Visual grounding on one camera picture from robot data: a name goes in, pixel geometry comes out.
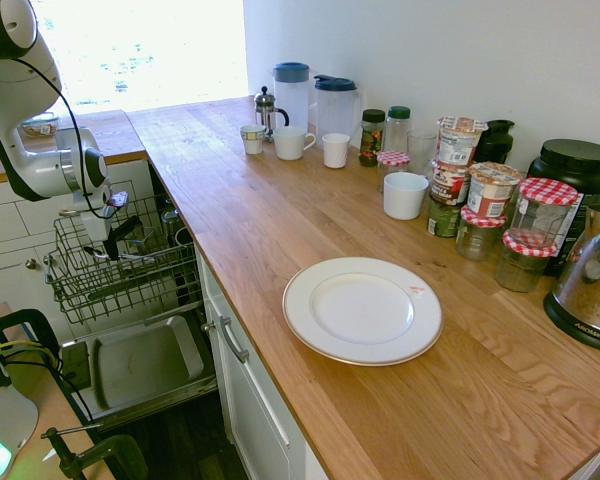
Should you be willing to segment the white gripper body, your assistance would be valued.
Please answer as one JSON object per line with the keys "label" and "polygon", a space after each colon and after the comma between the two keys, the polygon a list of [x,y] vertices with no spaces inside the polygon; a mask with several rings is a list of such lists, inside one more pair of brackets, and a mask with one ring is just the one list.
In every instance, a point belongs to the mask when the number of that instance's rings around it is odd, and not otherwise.
{"label": "white gripper body", "polygon": [[111,231],[114,209],[107,204],[113,194],[111,187],[100,187],[95,194],[84,197],[82,192],[73,193],[73,207],[89,238],[94,241],[105,241]]}

